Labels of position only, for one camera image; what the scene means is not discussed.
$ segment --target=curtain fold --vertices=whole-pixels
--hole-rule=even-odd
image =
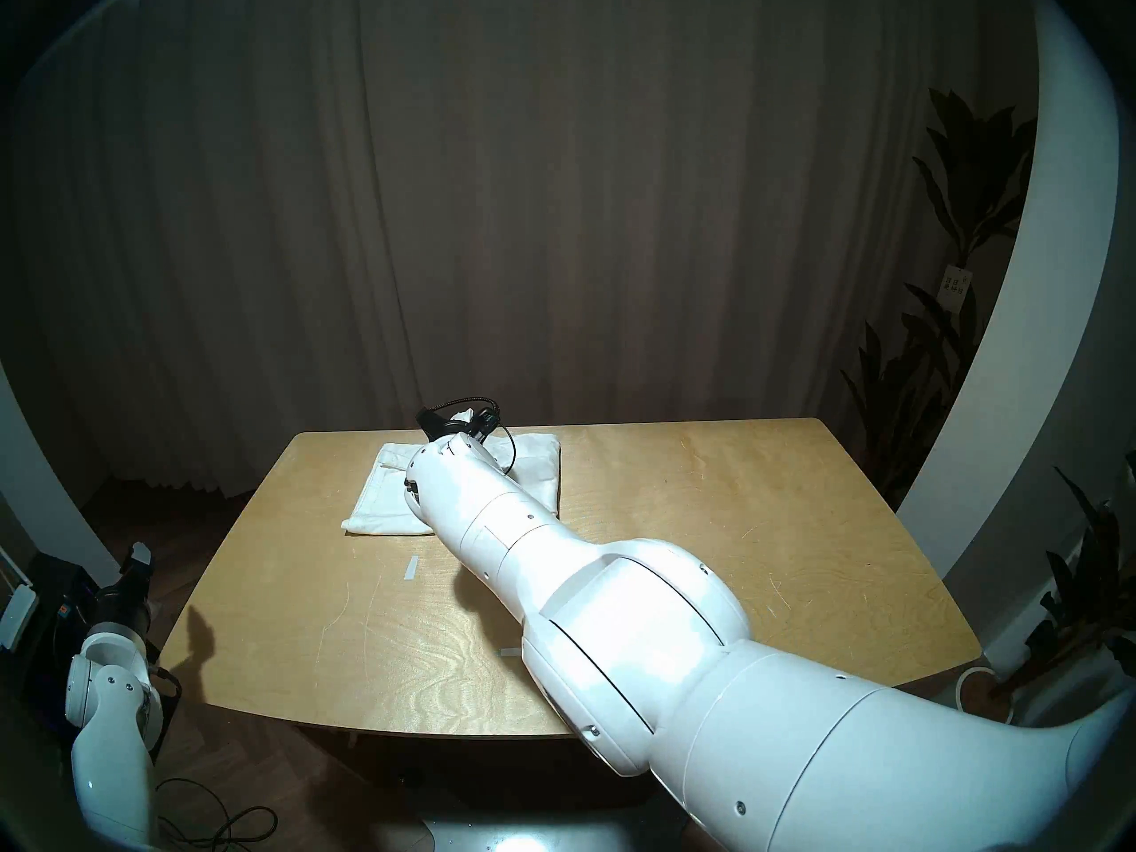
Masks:
[[[296,432],[819,416],[945,243],[978,0],[109,0],[14,106],[22,259],[119,476]]]

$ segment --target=wooden floor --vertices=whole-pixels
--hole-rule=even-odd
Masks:
[[[191,488],[110,481],[84,507],[112,556],[123,559],[135,541],[153,553],[150,599],[158,610],[149,637],[158,646],[249,496],[225,500]],[[279,827],[257,850],[432,850],[429,832],[403,803],[396,777],[387,776],[385,786],[379,774],[365,779],[321,746],[343,744],[340,734],[327,730],[185,703],[162,743],[157,778],[200,782],[231,813],[272,807]],[[158,792],[158,812],[191,837],[210,836],[224,821],[208,794],[183,783]],[[260,833],[268,821],[252,815],[236,835]]]
[[[135,541],[153,553],[150,598],[159,609],[149,637],[158,646],[248,498],[111,481],[84,508],[116,558]],[[658,793],[650,775],[620,779],[575,740],[360,736],[351,744],[344,733],[191,703],[178,707],[156,771],[158,780],[177,776],[204,784],[229,813],[254,804],[276,810],[279,827],[253,847],[258,852],[433,850],[433,837],[407,796],[408,786],[427,779],[484,811],[607,809],[636,805]],[[158,792],[158,812],[191,837],[210,836],[224,820],[208,794],[183,783]],[[254,813],[234,836],[258,834],[268,820]],[[720,847],[691,825],[683,849]]]

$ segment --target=white cloth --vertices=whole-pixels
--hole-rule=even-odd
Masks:
[[[513,440],[517,442],[517,460],[509,478],[556,515],[560,494],[560,440],[546,433],[521,433]],[[512,445],[508,436],[488,436],[485,448],[502,469],[509,466]],[[345,532],[394,535],[434,533],[410,511],[402,484],[407,465],[419,449],[420,444],[399,443],[386,443],[379,449],[351,518],[343,520]]]

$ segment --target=white arm segment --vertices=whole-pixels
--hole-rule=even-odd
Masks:
[[[150,749],[161,734],[161,699],[150,683],[145,645],[115,623],[91,629],[72,658],[67,720],[75,797],[92,830],[116,845],[149,850],[157,836]]]
[[[1028,841],[1129,702],[1005,727],[758,644],[688,552],[580,540],[463,434],[415,456],[407,502],[524,625],[525,666],[565,722],[616,772],[651,769],[736,852]]]

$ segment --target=wood grain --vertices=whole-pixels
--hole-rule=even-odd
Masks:
[[[520,429],[561,440],[567,525],[594,542],[690,550],[730,585],[758,641],[888,685],[979,653],[927,559],[819,421]],[[170,633],[162,665],[187,699],[379,733],[566,733],[520,660],[499,655],[519,645],[519,626],[436,537],[340,528],[379,446],[424,438],[292,441]]]

